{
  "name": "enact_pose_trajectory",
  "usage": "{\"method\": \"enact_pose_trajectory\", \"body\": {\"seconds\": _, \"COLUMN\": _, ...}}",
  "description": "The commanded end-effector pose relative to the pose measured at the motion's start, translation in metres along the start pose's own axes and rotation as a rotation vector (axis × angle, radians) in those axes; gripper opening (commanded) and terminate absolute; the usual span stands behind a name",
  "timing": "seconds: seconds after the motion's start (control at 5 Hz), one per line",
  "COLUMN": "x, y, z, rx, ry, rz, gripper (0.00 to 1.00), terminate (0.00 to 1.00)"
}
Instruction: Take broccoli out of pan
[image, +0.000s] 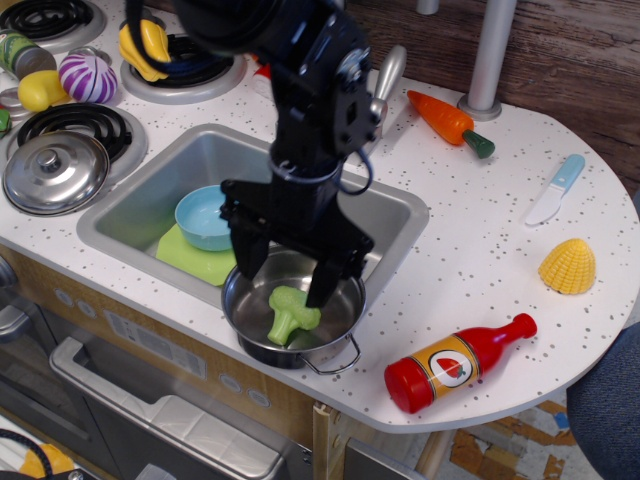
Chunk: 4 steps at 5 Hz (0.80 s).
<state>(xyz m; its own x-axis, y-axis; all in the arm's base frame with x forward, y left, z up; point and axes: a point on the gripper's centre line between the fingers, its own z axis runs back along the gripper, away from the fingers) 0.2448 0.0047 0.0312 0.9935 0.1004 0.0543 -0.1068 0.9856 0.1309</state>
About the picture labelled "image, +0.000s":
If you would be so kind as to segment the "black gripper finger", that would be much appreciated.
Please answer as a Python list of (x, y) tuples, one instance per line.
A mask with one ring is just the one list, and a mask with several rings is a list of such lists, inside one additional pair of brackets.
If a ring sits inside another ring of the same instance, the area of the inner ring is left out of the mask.
[(308, 291), (307, 307), (324, 307), (338, 284), (353, 276), (352, 257), (349, 251), (332, 252), (317, 261)]
[(268, 222), (231, 225), (231, 240), (237, 267), (247, 279), (256, 276), (268, 257), (270, 227)]

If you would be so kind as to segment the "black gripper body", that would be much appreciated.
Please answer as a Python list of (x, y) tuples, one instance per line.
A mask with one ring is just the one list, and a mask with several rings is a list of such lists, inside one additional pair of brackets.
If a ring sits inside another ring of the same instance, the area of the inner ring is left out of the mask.
[(361, 276), (374, 241), (341, 210), (338, 195), (360, 195), (365, 190), (346, 190), (341, 166), (315, 178), (276, 168), (271, 173), (267, 183), (239, 179), (222, 182), (225, 201), (221, 217), (229, 228), (233, 223), (268, 222), (270, 243), (284, 245), (316, 261), (332, 252), (349, 251), (353, 255), (352, 277)]

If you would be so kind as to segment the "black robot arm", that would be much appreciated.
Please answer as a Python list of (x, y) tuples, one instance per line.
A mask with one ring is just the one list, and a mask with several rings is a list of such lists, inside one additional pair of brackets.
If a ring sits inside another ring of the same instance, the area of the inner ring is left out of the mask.
[(271, 72), (278, 113), (269, 183), (226, 180), (222, 217), (240, 272), (254, 277), (271, 243), (316, 262), (309, 307), (362, 274), (373, 240), (338, 204), (343, 167), (375, 137), (369, 45), (331, 1), (178, 1), (187, 35), (205, 52), (255, 55)]

